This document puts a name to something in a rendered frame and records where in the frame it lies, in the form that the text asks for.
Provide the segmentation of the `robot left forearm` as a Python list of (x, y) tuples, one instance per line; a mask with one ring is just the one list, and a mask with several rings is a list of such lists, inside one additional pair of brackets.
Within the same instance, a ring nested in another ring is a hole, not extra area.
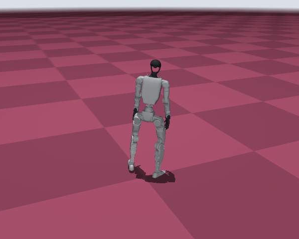
[(139, 106), (140, 106), (140, 98), (137, 98), (135, 97), (135, 107), (134, 108), (137, 108), (137, 111), (140, 109)]

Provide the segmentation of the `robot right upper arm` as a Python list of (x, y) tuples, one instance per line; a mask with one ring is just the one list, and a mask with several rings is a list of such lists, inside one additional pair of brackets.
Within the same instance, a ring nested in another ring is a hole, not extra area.
[(163, 96), (164, 96), (164, 98), (162, 99), (162, 102), (164, 104), (168, 104), (169, 82), (167, 80), (162, 80), (162, 86), (164, 87), (164, 89), (163, 89)]

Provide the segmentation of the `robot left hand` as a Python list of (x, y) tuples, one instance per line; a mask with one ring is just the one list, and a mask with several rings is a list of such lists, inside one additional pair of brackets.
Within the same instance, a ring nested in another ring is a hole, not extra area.
[(134, 116), (135, 116), (135, 114), (136, 114), (137, 112), (138, 112), (138, 111), (137, 111), (137, 108), (134, 108), (133, 120), (134, 120)]

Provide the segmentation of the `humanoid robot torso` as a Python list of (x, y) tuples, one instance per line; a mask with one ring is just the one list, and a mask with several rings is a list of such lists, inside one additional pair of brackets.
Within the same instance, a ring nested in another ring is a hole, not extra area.
[(141, 97), (143, 103), (148, 105), (145, 106), (145, 109), (142, 111), (142, 121), (153, 122), (153, 116), (155, 111), (153, 111), (153, 105), (157, 103), (160, 97), (162, 89), (162, 78), (153, 78), (148, 75), (144, 76), (142, 83), (142, 93)]

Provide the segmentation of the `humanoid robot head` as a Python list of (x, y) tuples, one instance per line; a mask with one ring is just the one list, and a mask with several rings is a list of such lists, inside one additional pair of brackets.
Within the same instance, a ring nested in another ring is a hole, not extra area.
[[(152, 71), (152, 66), (153, 66), (154, 68), (159, 67), (159, 70), (158, 70), (157, 72), (153, 72), (153, 71)], [(156, 60), (156, 59), (152, 60), (151, 63), (150, 63), (150, 68), (151, 68), (151, 75), (149, 75), (149, 77), (158, 78), (158, 77), (157, 77), (157, 73), (160, 71), (160, 68), (161, 68), (161, 62), (160, 62), (159, 60)]]

